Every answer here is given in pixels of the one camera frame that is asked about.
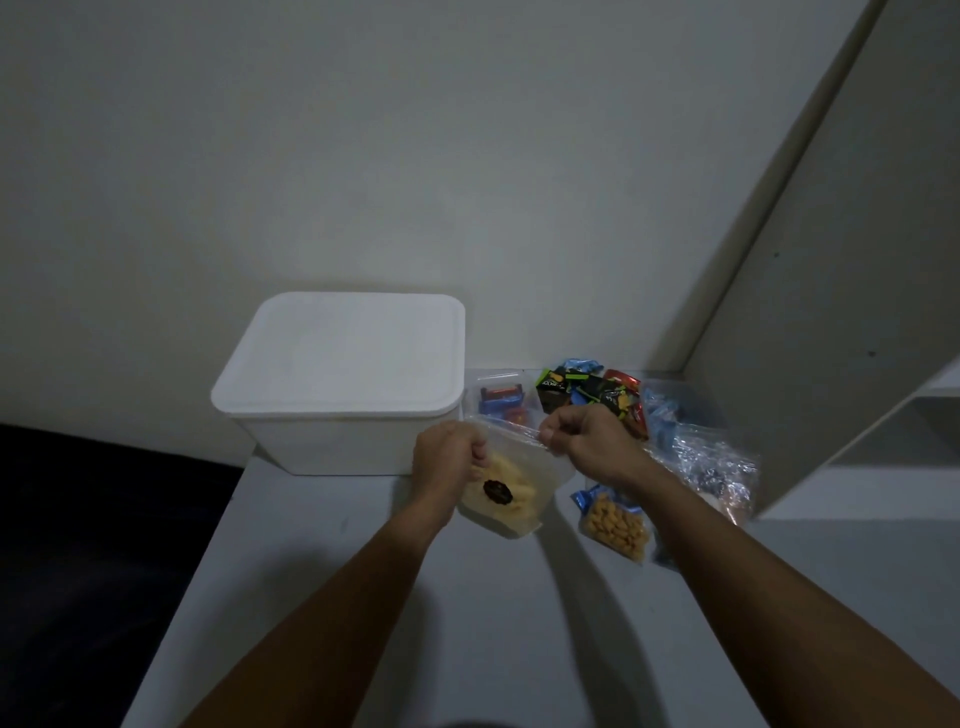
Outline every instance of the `black fabric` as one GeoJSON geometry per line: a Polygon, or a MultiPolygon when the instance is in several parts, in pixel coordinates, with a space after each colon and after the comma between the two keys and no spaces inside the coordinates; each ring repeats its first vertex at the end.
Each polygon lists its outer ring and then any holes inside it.
{"type": "Polygon", "coordinates": [[[0,438],[0,725],[119,725],[242,470],[0,438]]]}

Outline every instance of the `white box lid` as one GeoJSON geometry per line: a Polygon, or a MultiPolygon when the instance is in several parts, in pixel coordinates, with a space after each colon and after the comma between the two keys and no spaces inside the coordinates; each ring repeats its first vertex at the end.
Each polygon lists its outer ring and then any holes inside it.
{"type": "Polygon", "coordinates": [[[420,293],[281,293],[210,393],[235,417],[432,417],[464,393],[464,305],[420,293]]]}

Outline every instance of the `bag of peanuts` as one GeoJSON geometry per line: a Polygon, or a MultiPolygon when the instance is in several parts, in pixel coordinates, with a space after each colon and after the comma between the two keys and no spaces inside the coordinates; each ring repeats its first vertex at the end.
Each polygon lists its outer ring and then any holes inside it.
{"type": "Polygon", "coordinates": [[[486,434],[490,462],[473,468],[460,502],[517,536],[540,528],[540,513],[574,475],[570,461],[554,457],[534,429],[481,415],[465,419],[486,434]]]}
{"type": "Polygon", "coordinates": [[[631,561],[643,561],[650,534],[638,505],[599,483],[571,497],[583,514],[580,528],[587,536],[631,561]]]}

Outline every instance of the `white table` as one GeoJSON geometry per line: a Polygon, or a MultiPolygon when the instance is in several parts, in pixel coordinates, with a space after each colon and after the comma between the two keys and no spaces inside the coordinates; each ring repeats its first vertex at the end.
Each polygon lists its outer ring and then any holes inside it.
{"type": "MultiPolygon", "coordinates": [[[[462,515],[433,545],[357,725],[762,726],[681,577],[577,534],[462,515]]],[[[177,725],[388,518],[403,481],[294,477],[254,456],[127,714],[177,725]]],[[[757,522],[761,541],[960,689],[952,523],[757,522]]]]}

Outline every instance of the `forearm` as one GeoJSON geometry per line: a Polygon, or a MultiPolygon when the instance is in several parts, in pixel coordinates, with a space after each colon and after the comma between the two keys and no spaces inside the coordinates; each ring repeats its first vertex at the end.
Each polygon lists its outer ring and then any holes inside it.
{"type": "Polygon", "coordinates": [[[350,726],[438,529],[415,508],[391,518],[183,725],[350,726]]]}
{"type": "Polygon", "coordinates": [[[960,703],[870,624],[649,461],[623,484],[774,725],[958,725],[960,703]]]}

